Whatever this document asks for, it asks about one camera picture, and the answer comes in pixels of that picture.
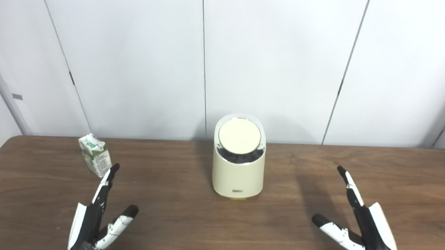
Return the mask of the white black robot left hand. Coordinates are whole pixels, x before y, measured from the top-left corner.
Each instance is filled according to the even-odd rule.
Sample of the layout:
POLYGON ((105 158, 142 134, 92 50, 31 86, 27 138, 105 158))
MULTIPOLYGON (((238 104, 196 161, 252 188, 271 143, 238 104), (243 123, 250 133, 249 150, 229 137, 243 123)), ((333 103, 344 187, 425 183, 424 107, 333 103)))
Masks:
POLYGON ((105 250, 137 216, 138 206, 131 204, 111 223, 100 228, 112 181, 119 168, 119 164, 114 164, 105 173, 89 205, 77 204, 67 250, 105 250))

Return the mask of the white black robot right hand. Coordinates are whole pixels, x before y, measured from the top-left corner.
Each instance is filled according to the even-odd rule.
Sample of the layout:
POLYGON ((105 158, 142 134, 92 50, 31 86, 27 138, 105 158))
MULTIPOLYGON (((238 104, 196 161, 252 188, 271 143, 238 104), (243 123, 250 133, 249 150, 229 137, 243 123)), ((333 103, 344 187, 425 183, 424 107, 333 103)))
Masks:
POLYGON ((350 173, 342 166, 337 170, 346 184, 347 199, 361 234, 357 235, 318 213, 313 215, 312 222, 346 250, 398 250, 381 205, 366 205, 350 173))

